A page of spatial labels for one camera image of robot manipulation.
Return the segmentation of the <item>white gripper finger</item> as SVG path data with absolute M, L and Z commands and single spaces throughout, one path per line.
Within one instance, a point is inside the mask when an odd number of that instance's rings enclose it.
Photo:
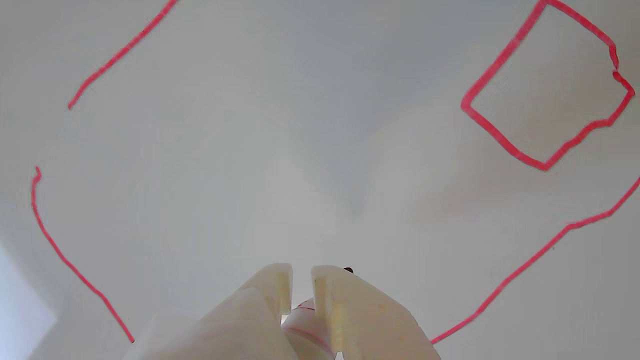
M 125 360 L 297 360 L 281 328 L 291 310 L 293 269 L 269 264 L 199 319 L 159 314 Z
M 345 360 L 439 360 L 411 312 L 363 278 L 334 265 L 314 266 L 315 313 L 329 345 Z

